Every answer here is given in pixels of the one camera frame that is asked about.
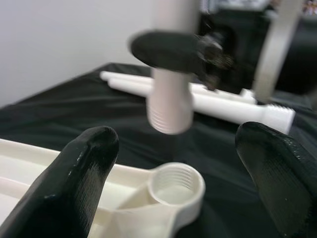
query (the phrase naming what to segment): white plastic pipe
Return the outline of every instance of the white plastic pipe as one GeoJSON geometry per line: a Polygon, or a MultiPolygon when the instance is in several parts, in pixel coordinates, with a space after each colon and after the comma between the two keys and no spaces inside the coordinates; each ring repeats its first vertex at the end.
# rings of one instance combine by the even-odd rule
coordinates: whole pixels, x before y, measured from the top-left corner
{"type": "MultiPolygon", "coordinates": [[[[155,0],[153,26],[156,30],[196,33],[200,0],[155,0]]],[[[147,97],[150,124],[165,134],[186,131],[193,121],[189,82],[193,74],[152,68],[154,87],[147,97]]]]}
{"type": "MultiPolygon", "coordinates": [[[[108,84],[113,89],[141,97],[148,96],[153,90],[151,84],[141,84],[118,78],[109,79],[108,84]]],[[[236,124],[256,121],[285,134],[289,133],[295,116],[293,109],[276,105],[258,106],[197,93],[193,93],[192,95],[194,110],[198,113],[236,124]]]]}
{"type": "MultiPolygon", "coordinates": [[[[124,74],[124,73],[114,73],[114,72],[108,72],[108,71],[102,71],[100,73],[100,78],[105,81],[108,81],[108,79],[110,78],[117,78],[117,79],[124,79],[130,82],[141,83],[141,84],[153,85],[154,83],[154,80],[151,77],[130,75],[130,74],[124,74]]],[[[221,90],[210,91],[210,90],[207,90],[203,84],[190,83],[190,91],[192,93],[203,94],[203,95],[207,95],[211,97],[226,98],[226,99],[235,100],[238,102],[256,104],[256,100],[253,97],[253,92],[247,89],[243,89],[240,95],[237,95],[237,94],[228,93],[221,90]]]]}

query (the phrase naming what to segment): black fabric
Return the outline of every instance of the black fabric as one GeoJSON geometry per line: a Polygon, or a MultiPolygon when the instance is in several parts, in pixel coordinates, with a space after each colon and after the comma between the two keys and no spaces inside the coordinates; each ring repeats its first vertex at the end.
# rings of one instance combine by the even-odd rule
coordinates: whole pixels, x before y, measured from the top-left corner
{"type": "MultiPolygon", "coordinates": [[[[0,110],[0,138],[61,150],[87,128],[107,125],[119,136],[117,163],[151,169],[166,162],[196,168],[206,181],[200,217],[178,238],[277,238],[273,221],[235,149],[238,125],[195,114],[181,135],[155,131],[145,99],[112,90],[101,70],[149,76],[147,67],[111,64],[0,110]]],[[[317,155],[317,120],[301,104],[291,135],[317,155]]]]}

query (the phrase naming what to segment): white plastic fitting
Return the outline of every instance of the white plastic fitting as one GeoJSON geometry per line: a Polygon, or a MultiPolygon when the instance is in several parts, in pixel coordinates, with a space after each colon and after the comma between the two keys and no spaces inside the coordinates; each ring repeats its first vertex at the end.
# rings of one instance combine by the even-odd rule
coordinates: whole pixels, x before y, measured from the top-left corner
{"type": "MultiPolygon", "coordinates": [[[[195,34],[200,15],[200,0],[155,0],[155,30],[195,34]]],[[[188,84],[193,74],[152,68],[154,88],[147,98],[150,124],[165,134],[179,134],[190,128],[193,103],[188,84]]]]}
{"type": "MultiPolygon", "coordinates": [[[[141,84],[124,79],[110,79],[111,88],[146,97],[152,91],[151,84],[141,84]]],[[[277,105],[252,105],[219,97],[193,93],[194,110],[211,117],[242,124],[248,121],[263,123],[282,133],[288,134],[295,111],[277,105]]]]}
{"type": "Polygon", "coordinates": [[[147,97],[148,120],[165,134],[180,134],[193,122],[193,99],[189,91],[192,74],[152,69],[155,79],[147,97]]]}
{"type": "MultiPolygon", "coordinates": [[[[0,225],[58,151],[0,139],[0,225]]],[[[115,164],[89,238],[172,238],[199,215],[205,182],[183,163],[153,170],[115,164]]]]}
{"type": "MultiPolygon", "coordinates": [[[[154,80],[151,77],[144,77],[144,76],[137,76],[137,75],[130,75],[124,73],[114,73],[108,71],[102,71],[100,73],[100,78],[104,81],[108,81],[111,79],[111,83],[114,85],[122,84],[122,87],[125,87],[124,80],[127,84],[130,82],[140,83],[140,84],[150,84],[153,85],[154,80]]],[[[254,98],[253,92],[247,89],[242,89],[240,95],[228,93],[221,90],[214,90],[210,91],[206,89],[205,85],[200,83],[190,83],[189,84],[190,91],[192,93],[203,94],[211,97],[219,97],[219,98],[226,98],[238,102],[244,102],[249,104],[256,104],[256,100],[254,98]]]]}

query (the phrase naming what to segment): internal thread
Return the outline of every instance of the internal thread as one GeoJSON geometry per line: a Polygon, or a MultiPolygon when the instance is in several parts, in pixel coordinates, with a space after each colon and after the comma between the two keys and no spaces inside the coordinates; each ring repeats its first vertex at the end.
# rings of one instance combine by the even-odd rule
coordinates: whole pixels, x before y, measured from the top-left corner
{"type": "Polygon", "coordinates": [[[186,166],[162,168],[153,177],[152,188],[155,197],[169,204],[190,201],[198,191],[199,178],[186,166]]]}

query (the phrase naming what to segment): white plastic part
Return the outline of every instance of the white plastic part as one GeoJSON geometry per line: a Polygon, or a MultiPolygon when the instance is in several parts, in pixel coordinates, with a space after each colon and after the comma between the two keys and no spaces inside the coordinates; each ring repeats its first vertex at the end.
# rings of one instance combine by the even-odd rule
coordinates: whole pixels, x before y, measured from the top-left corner
{"type": "Polygon", "coordinates": [[[284,134],[289,133],[295,116],[293,109],[278,105],[250,105],[204,95],[194,96],[194,108],[198,113],[236,124],[260,122],[284,134]]]}
{"type": "MultiPolygon", "coordinates": [[[[153,88],[151,84],[129,82],[123,79],[110,79],[108,83],[114,89],[142,97],[146,97],[153,88]]],[[[192,95],[194,110],[198,113],[237,124],[256,121],[284,134],[289,133],[295,116],[293,109],[277,105],[259,106],[198,93],[192,95]]]]}
{"type": "Polygon", "coordinates": [[[196,33],[200,16],[201,0],[155,0],[154,29],[196,33]]]}
{"type": "MultiPolygon", "coordinates": [[[[0,139],[0,225],[58,151],[0,139]]],[[[153,170],[115,164],[106,179],[90,238],[172,238],[194,221],[205,193],[189,165],[153,170]]]]}
{"type": "MultiPolygon", "coordinates": [[[[194,34],[198,28],[200,0],[155,0],[155,30],[194,34]]],[[[152,69],[154,88],[147,98],[150,124],[165,134],[186,131],[193,121],[193,104],[188,84],[193,74],[152,69]]]]}
{"type": "Polygon", "coordinates": [[[261,51],[253,89],[262,103],[271,100],[280,71],[302,15],[304,0],[283,0],[261,51]]]}
{"type": "Polygon", "coordinates": [[[193,99],[189,91],[192,74],[152,69],[153,90],[147,97],[150,124],[165,134],[180,134],[193,122],[193,99]]]}
{"type": "MultiPolygon", "coordinates": [[[[151,77],[136,76],[136,75],[130,75],[130,74],[124,74],[124,73],[114,73],[114,72],[108,72],[108,71],[102,71],[100,73],[100,78],[104,81],[111,81],[111,82],[108,82],[108,84],[112,85],[111,86],[112,88],[115,88],[118,90],[120,90],[120,87],[127,88],[127,90],[129,90],[128,85],[130,84],[130,82],[140,83],[140,84],[150,84],[150,85],[153,85],[154,83],[154,80],[151,77]]],[[[203,84],[199,84],[199,83],[190,83],[189,87],[192,93],[204,94],[211,97],[226,98],[226,99],[249,103],[249,104],[256,103],[256,100],[253,96],[253,92],[247,89],[242,89],[240,95],[237,95],[237,94],[228,93],[221,90],[209,91],[206,89],[206,87],[203,84]]]]}

